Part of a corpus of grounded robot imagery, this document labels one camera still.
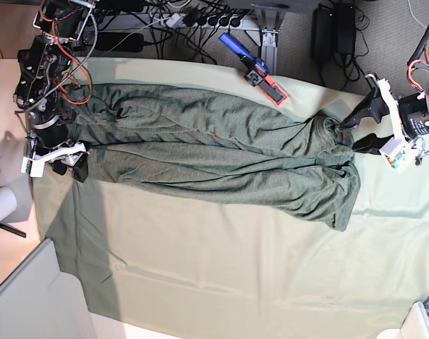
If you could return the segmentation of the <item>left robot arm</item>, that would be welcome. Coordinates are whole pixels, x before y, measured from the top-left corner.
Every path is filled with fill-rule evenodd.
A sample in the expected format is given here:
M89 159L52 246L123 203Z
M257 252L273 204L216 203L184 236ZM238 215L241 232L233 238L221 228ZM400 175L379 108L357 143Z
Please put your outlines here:
M429 155L424 139L429 134L428 43L429 24L407 64L406 79L415 94L397 99L387 79L366 74L372 81L371 91L337 127L340 131L350 131L364 118L371 117L379 124L384 116L389 116L392 135L380 138L371 133L356 141L352 149L356 153L382 156L396 172L403 172L412 164L420 165Z

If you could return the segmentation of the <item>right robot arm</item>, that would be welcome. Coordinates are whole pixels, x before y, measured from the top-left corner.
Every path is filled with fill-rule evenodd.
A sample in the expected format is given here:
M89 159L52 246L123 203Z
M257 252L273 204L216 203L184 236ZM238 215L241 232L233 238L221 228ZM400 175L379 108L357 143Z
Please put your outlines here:
M42 1L32 22L40 30L29 49L18 52L20 80L13 94L25 137L28 141L21 171L32 178L42 177L46 165L83 182L88 176L89 147L70 137L68 125L74 122L74 108L87 97L71 100L64 84L76 83L74 75L88 75L82 61L73 55L73 45L94 20L95 1Z

